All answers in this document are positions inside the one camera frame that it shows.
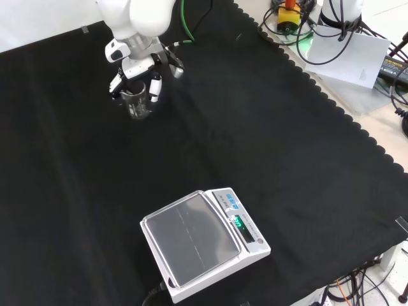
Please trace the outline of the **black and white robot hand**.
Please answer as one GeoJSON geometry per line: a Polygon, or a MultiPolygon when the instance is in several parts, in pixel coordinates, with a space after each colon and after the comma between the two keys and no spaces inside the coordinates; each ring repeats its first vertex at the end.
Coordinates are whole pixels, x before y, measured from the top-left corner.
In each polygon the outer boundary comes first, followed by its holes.
{"type": "Polygon", "coordinates": [[[130,91],[127,85],[132,81],[150,77],[148,98],[151,103],[157,103],[161,94],[163,77],[170,73],[173,78],[179,79],[184,74],[182,61],[168,48],[162,48],[158,53],[148,55],[144,59],[122,60],[121,66],[109,85],[109,94],[112,99],[119,99],[121,93],[130,91]]]}

